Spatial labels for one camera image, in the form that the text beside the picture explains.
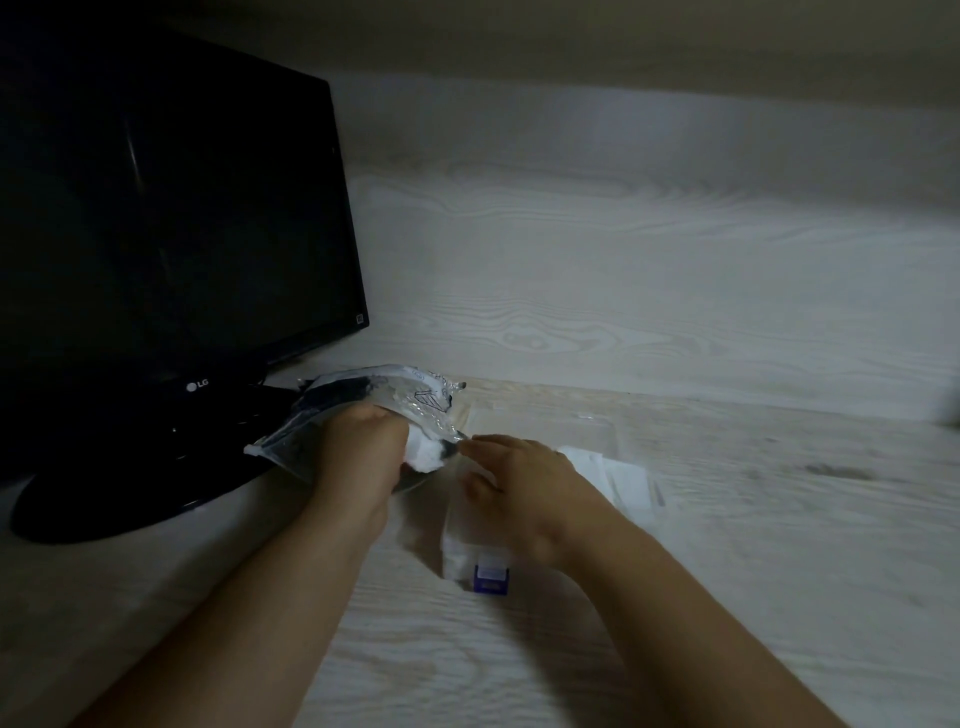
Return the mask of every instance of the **wall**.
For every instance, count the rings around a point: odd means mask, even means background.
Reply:
[[[372,325],[322,366],[946,416],[960,112],[331,70],[225,27],[333,89]]]

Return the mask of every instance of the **forearm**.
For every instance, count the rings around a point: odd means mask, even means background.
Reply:
[[[290,725],[370,540],[363,523],[308,506],[75,725]]]
[[[630,672],[692,726],[842,726],[655,539],[623,520],[567,569]]]

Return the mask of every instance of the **plastic bag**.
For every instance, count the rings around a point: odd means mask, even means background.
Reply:
[[[445,376],[399,364],[318,376],[294,402],[286,422],[276,432],[247,445],[244,452],[265,457],[312,483],[320,425],[339,409],[358,401],[393,410],[419,425],[428,437],[456,443],[464,435],[453,426],[449,411],[453,393],[464,386]],[[399,490],[413,484],[401,482]]]

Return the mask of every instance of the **desk surface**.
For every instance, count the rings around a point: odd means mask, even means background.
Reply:
[[[661,541],[841,716],[960,716],[960,433],[932,425],[473,381],[474,402],[616,423],[655,474]],[[438,573],[445,492],[395,497],[298,726],[616,725],[631,696],[589,604],[548,573],[508,597]],[[6,520],[17,489],[0,491]],[[0,532],[0,725],[60,726],[288,522],[305,487],[258,478],[99,543]]]

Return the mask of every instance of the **monitor base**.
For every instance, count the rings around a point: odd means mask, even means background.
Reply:
[[[76,544],[165,521],[268,471],[243,447],[274,431],[296,391],[231,387],[189,406],[100,433],[39,471],[11,515],[11,530],[42,544]]]

